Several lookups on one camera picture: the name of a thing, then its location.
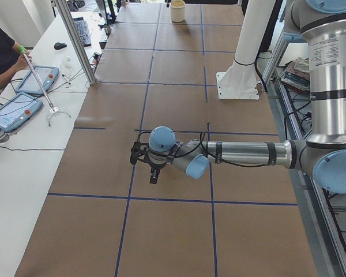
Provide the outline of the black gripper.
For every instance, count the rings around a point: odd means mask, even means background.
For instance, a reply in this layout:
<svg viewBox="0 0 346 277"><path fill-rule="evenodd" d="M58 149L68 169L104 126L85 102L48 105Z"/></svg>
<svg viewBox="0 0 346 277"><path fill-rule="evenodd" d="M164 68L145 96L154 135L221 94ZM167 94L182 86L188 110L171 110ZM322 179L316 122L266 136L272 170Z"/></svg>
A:
<svg viewBox="0 0 346 277"><path fill-rule="evenodd" d="M150 176L149 183L157 184L160 170L165 167L165 160L148 157L148 163L151 167L151 176Z"/></svg>

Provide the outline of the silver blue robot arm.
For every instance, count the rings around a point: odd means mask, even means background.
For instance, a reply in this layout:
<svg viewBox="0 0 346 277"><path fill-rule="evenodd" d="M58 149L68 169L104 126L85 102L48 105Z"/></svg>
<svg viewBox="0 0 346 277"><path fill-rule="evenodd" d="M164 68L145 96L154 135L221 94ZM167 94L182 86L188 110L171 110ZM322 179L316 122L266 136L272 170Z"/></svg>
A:
<svg viewBox="0 0 346 277"><path fill-rule="evenodd" d="M310 134L282 143L176 139L165 126L152 130L145 161L155 184L171 164L198 179L210 163L237 167L284 166L309 175L321 188L346 194L346 1L288 1L285 35L309 48Z"/></svg>

